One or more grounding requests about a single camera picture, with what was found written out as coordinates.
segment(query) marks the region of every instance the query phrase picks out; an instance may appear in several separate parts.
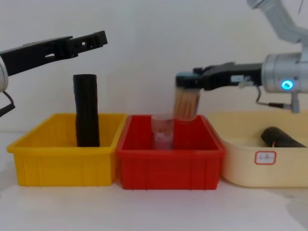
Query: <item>red-bordered label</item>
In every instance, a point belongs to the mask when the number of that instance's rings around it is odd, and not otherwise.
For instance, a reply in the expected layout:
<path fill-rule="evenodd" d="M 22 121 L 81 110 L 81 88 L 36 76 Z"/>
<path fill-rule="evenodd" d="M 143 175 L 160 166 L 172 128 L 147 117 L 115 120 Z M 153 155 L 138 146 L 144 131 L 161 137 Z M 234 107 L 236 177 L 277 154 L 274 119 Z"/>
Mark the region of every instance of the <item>red-bordered label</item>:
<path fill-rule="evenodd" d="M 256 165 L 274 165 L 277 153 L 274 151 L 258 151 L 255 156 Z"/>

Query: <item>red plastic bin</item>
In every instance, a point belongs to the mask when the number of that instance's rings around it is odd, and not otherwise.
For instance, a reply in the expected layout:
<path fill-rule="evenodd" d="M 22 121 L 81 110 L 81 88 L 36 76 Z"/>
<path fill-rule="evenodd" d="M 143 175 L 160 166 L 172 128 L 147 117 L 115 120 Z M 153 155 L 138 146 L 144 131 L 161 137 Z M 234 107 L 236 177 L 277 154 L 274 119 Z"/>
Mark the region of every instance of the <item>red plastic bin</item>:
<path fill-rule="evenodd" d="M 214 190 L 225 150 L 204 116 L 175 122 L 174 150 L 153 150 L 151 116 L 129 116 L 117 146 L 124 189 Z"/>

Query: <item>white wall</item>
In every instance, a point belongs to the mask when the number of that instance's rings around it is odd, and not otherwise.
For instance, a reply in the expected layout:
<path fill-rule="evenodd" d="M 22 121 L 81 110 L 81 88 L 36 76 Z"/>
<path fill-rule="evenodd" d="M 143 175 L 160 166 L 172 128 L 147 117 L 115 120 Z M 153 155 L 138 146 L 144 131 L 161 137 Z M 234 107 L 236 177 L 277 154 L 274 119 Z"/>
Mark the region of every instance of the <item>white wall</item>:
<path fill-rule="evenodd" d="M 307 7 L 285 3 L 302 26 Z M 193 67 L 262 62 L 268 53 L 298 51 L 277 40 L 261 12 L 245 0 L 2 0 L 0 51 L 25 43 L 105 30 L 109 44 L 10 77 L 16 109 L 0 130 L 29 130 L 53 113 L 74 112 L 73 74 L 97 74 L 100 112 L 163 113 L 173 107 L 174 77 Z M 256 90 L 204 92 L 200 113 L 261 109 Z M 265 95 L 264 100 L 288 101 Z M 308 97 L 302 105 L 308 107 Z M 0 105 L 5 105 L 5 97 Z"/>

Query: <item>white table surface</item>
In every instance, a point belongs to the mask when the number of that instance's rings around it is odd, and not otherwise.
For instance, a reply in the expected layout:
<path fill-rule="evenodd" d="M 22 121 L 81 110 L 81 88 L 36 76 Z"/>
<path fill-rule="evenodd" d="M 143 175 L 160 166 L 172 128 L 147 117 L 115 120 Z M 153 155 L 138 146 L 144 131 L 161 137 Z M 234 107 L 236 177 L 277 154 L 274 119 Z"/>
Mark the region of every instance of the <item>white table surface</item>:
<path fill-rule="evenodd" d="M 126 191 L 111 187 L 19 187 L 0 133 L 1 231 L 305 231 L 308 190 Z"/>

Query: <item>cream plastic bin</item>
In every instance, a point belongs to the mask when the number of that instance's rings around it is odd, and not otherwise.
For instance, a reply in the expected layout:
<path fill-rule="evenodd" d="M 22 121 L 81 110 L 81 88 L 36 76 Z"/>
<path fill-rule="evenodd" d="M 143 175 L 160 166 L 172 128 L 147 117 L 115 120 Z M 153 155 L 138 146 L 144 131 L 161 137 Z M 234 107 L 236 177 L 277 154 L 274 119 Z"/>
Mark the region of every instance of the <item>cream plastic bin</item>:
<path fill-rule="evenodd" d="M 307 148 L 268 148 L 261 134 L 278 127 L 308 146 L 308 111 L 227 112 L 208 115 L 226 148 L 222 175 L 245 187 L 308 187 Z"/>

